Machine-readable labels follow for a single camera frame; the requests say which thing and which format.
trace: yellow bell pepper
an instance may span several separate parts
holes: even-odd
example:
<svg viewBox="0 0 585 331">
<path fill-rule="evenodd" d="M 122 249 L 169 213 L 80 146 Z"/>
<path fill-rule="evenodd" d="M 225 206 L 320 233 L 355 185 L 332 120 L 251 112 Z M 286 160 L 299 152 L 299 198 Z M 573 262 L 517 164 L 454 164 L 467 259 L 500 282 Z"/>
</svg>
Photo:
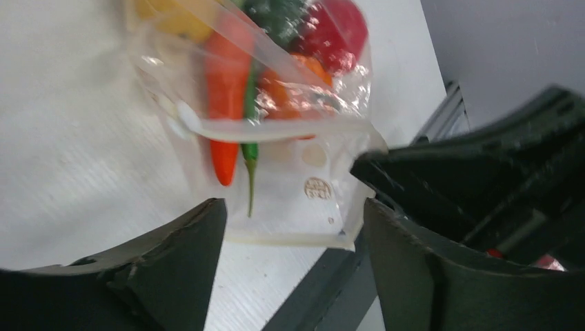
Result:
<svg viewBox="0 0 585 331">
<path fill-rule="evenodd" d="M 135 10 L 140 19 L 152 19 L 158 14 L 172 13 L 157 22 L 158 30 L 185 36 L 195 43 L 203 43 L 213 29 L 185 9 L 183 3 L 190 3 L 191 8 L 197 8 L 199 15 L 205 15 L 209 19 L 215 20 L 218 15 L 209 0 L 134 0 Z"/>
</svg>

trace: plastic bag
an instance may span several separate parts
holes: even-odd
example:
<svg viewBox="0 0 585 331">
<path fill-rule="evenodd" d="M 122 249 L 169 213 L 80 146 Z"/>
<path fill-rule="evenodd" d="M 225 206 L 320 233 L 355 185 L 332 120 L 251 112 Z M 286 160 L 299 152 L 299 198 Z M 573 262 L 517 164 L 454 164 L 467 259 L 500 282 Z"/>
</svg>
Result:
<svg viewBox="0 0 585 331">
<path fill-rule="evenodd" d="M 349 0 L 249 0 L 242 10 L 172 2 L 137 28 L 129 50 L 194 203 L 226 198 L 228 240 L 352 249 L 373 191 L 349 168 L 386 147 L 369 121 L 359 9 Z"/>
</svg>

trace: green chili pepper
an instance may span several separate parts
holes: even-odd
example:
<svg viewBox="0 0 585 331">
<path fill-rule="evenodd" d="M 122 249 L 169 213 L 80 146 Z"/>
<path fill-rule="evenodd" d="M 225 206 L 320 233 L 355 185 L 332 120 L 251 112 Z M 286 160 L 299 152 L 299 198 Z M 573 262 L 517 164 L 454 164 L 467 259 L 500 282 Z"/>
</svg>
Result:
<svg viewBox="0 0 585 331">
<path fill-rule="evenodd" d="M 307 13 L 306 3 L 307 0 L 248 0 L 244 10 L 272 41 L 289 50 Z"/>
<path fill-rule="evenodd" d="M 252 61 L 252 68 L 250 69 L 250 76 L 246 85 L 246 93 L 244 95 L 244 120 L 259 121 L 260 113 L 256 109 L 256 65 Z M 252 216 L 252 206 L 254 204 L 254 175 L 256 173 L 256 163 L 258 162 L 258 144 L 257 143 L 243 143 L 241 151 L 244 155 L 246 168 L 248 169 L 248 180 L 250 187 L 250 196 L 248 202 L 248 217 Z"/>
</svg>

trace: printed logo on bag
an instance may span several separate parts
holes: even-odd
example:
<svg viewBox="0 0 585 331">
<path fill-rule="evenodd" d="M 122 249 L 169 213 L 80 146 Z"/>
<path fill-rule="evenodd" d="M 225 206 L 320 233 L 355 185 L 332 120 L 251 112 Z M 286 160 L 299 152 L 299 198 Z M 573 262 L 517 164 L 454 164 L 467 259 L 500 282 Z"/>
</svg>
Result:
<svg viewBox="0 0 585 331">
<path fill-rule="evenodd" d="M 331 186 L 323 179 L 311 177 L 305 181 L 305 194 L 309 199 L 331 199 Z"/>
</svg>

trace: tabletop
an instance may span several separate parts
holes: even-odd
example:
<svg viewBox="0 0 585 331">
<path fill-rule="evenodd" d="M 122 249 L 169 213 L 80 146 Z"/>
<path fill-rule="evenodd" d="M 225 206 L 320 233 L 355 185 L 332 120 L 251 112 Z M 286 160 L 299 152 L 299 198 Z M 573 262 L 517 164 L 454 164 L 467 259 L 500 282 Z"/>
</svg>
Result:
<svg viewBox="0 0 585 331">
<path fill-rule="evenodd" d="M 370 26 L 373 123 L 390 146 L 407 144 L 445 96 L 421 4 L 356 2 Z M 71 263 L 189 210 L 127 60 L 122 2 L 0 12 L 0 266 Z M 206 330 L 260 330 L 323 251 L 224 243 Z"/>
</svg>

